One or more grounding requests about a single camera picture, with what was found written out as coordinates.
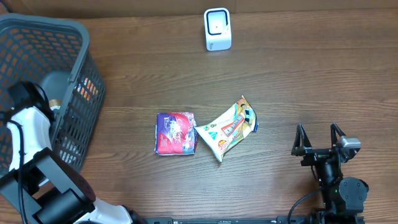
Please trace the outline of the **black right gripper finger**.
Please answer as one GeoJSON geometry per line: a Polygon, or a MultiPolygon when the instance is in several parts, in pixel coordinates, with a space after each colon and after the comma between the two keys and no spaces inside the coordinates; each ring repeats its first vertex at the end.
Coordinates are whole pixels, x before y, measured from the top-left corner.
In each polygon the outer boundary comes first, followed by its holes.
{"type": "Polygon", "coordinates": [[[301,123],[297,125],[293,150],[309,150],[312,145],[301,123]]]}
{"type": "Polygon", "coordinates": [[[339,128],[339,126],[336,123],[332,123],[330,125],[330,131],[331,131],[331,146],[335,147],[338,141],[337,136],[339,137],[345,136],[345,133],[339,128]]]}

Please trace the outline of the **yellow snack bag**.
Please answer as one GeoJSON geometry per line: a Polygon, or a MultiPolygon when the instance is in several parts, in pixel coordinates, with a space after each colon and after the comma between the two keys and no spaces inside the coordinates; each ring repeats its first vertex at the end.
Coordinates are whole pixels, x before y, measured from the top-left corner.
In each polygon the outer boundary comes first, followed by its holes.
{"type": "Polygon", "coordinates": [[[242,95],[227,111],[209,124],[195,127],[195,130],[209,146],[218,162],[224,155],[251,132],[258,128],[257,114],[242,95]]]}

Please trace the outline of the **red purple pad pack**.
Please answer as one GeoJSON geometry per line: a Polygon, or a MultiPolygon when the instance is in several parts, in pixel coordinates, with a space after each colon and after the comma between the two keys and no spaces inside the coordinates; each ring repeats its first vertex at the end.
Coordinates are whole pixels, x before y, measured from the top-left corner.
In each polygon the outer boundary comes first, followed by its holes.
{"type": "Polygon", "coordinates": [[[198,137],[196,126],[191,112],[158,113],[154,151],[160,156],[194,154],[198,137]]]}

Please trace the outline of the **white bamboo print tube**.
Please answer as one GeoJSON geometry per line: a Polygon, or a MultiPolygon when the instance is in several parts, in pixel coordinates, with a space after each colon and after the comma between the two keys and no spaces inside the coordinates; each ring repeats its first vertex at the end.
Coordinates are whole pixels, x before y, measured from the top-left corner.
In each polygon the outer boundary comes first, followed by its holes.
{"type": "Polygon", "coordinates": [[[59,112],[62,105],[62,100],[52,99],[49,101],[49,107],[52,111],[59,112]]]}

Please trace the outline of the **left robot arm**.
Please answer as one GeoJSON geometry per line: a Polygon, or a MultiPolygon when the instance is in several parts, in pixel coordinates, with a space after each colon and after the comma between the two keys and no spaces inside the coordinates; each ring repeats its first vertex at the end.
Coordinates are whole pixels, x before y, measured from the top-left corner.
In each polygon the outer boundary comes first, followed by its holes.
{"type": "Polygon", "coordinates": [[[53,152],[53,112],[43,89],[17,82],[8,92],[15,105],[3,122],[12,134],[13,156],[1,178],[1,195],[23,223],[140,222],[126,207],[96,198],[89,183],[53,152]]]}

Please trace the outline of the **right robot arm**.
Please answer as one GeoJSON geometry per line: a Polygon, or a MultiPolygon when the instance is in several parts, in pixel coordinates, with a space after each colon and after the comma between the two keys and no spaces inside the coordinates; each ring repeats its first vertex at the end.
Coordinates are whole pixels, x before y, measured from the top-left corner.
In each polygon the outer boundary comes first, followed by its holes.
{"type": "Polygon", "coordinates": [[[361,149],[356,137],[347,136],[336,123],[330,125],[331,147],[314,149],[301,124],[297,125],[291,155],[300,156],[302,166],[309,166],[319,188],[296,201],[287,215],[287,223],[364,223],[369,185],[354,177],[344,177],[341,165],[353,159],[361,149]],[[307,218],[293,218],[295,208],[306,199],[321,193],[323,207],[307,218]]]}

